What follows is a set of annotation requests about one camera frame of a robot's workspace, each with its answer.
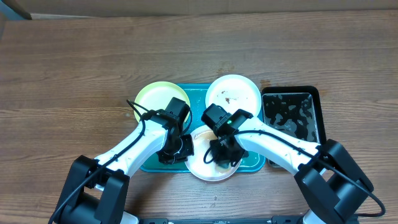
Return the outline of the white plate with streak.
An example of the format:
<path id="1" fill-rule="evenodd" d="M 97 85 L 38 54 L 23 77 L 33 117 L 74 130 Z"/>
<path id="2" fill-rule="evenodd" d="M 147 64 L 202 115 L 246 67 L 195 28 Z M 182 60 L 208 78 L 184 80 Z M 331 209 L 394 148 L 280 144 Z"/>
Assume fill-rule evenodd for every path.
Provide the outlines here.
<path id="1" fill-rule="evenodd" d="M 185 165 L 188 170 L 201 180 L 209 182 L 218 182 L 232 176 L 238 169 L 241 161 L 236 167 L 230 170 L 220 170 L 215 162 L 205 164 L 203 161 L 205 152 L 210 147 L 210 141 L 217 139 L 213 131 L 206 125 L 193 130 L 190 135 L 193 139 L 194 155 L 188 156 Z"/>

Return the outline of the yellow-green plate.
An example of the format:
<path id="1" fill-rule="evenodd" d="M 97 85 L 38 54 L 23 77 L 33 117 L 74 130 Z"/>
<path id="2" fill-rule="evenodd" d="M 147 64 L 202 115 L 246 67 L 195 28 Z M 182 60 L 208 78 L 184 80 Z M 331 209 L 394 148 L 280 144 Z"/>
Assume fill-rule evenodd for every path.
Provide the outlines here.
<path id="1" fill-rule="evenodd" d="M 190 106 L 190 100 L 185 91 L 171 82 L 148 84 L 137 94 L 134 102 L 148 110 L 164 110 L 173 97 L 183 100 Z"/>

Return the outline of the teal yellow sponge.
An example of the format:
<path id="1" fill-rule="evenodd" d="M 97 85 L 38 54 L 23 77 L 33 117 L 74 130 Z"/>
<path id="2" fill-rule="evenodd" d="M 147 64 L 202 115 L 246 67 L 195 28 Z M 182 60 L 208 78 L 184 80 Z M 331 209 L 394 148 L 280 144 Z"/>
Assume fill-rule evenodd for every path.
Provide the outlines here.
<path id="1" fill-rule="evenodd" d="M 229 162 L 227 163 L 217 163 L 218 169 L 220 170 L 230 170 L 231 169 L 231 164 Z"/>

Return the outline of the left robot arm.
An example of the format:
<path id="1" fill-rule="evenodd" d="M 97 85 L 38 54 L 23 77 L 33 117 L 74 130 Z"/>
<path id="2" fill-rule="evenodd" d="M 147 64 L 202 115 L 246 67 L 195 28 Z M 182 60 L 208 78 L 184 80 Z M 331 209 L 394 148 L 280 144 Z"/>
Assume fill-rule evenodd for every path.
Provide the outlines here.
<path id="1" fill-rule="evenodd" d="M 193 154 L 183 128 L 189 106 L 168 106 L 142 114 L 136 129 L 94 159 L 72 164 L 50 223 L 139 223 L 124 206 L 130 178 L 153 154 L 163 164 L 185 162 Z"/>

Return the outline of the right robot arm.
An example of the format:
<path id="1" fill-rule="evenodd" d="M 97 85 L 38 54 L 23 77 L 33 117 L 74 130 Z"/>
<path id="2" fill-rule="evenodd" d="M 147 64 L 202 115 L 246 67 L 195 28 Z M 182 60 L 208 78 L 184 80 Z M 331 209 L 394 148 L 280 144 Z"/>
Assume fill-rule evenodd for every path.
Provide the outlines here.
<path id="1" fill-rule="evenodd" d="M 211 105 L 201 117 L 220 141 L 272 160 L 290 172 L 309 211 L 303 223 L 346 223 L 374 187 L 348 151 L 331 139 L 324 144 L 297 139 L 244 110 L 234 114 Z"/>

